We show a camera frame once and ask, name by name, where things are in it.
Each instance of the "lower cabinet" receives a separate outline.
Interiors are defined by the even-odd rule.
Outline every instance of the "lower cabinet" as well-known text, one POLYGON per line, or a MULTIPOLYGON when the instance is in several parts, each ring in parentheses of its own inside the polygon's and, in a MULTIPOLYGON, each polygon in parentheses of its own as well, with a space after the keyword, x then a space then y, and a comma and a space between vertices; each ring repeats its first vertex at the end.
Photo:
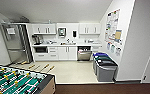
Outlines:
POLYGON ((77 60, 77 47, 48 47, 48 53, 34 53, 35 61, 77 60))
POLYGON ((58 47, 59 60, 77 60, 77 47, 58 47))

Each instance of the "bin lid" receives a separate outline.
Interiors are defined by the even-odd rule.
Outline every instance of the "bin lid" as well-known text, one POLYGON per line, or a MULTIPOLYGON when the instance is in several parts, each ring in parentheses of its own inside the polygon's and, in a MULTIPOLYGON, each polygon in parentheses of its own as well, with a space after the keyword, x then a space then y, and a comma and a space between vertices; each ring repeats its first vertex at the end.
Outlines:
POLYGON ((108 56, 108 55, 106 53, 98 52, 98 53, 93 54, 93 56, 108 56))
POLYGON ((118 66, 112 60, 98 60, 98 64, 99 64, 99 66, 118 66))
POLYGON ((110 57, 95 57, 95 60, 112 60, 110 57))

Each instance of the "trash can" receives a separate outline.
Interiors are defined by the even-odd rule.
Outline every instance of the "trash can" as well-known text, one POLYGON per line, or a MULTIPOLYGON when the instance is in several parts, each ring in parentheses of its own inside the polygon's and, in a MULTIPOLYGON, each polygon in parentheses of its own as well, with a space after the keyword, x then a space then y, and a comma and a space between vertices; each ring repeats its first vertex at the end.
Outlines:
POLYGON ((112 59, 111 58, 109 58, 109 57, 96 57, 96 58, 94 58, 94 60, 93 60, 93 69, 94 69, 94 73, 95 73, 95 75, 97 75, 97 68, 96 68, 96 63, 100 63, 100 62, 98 62, 98 60, 102 60, 102 61, 112 61, 112 59))
POLYGON ((96 64, 98 82, 112 82, 118 65, 112 60, 98 60, 96 64))
POLYGON ((109 58, 109 56, 106 53, 98 52, 98 53, 93 54, 93 69, 94 69, 95 75, 97 75, 96 61, 97 60, 102 60, 102 59, 111 60, 111 58, 109 58))

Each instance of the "ceiling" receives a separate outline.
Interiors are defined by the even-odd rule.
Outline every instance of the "ceiling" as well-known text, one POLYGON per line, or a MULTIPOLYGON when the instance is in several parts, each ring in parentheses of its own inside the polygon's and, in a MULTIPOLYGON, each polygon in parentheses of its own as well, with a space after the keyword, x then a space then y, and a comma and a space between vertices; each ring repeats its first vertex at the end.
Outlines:
POLYGON ((0 0, 0 13, 30 22, 100 22, 112 0, 0 0))

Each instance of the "stainless steel refrigerator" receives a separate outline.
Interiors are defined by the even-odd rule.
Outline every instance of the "stainless steel refrigerator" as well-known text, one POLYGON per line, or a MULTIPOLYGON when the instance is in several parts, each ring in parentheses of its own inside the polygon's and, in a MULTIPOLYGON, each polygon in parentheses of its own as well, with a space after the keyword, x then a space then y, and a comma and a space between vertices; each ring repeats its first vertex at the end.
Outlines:
POLYGON ((26 25, 2 24, 2 34, 9 53, 11 63, 33 61, 26 25))

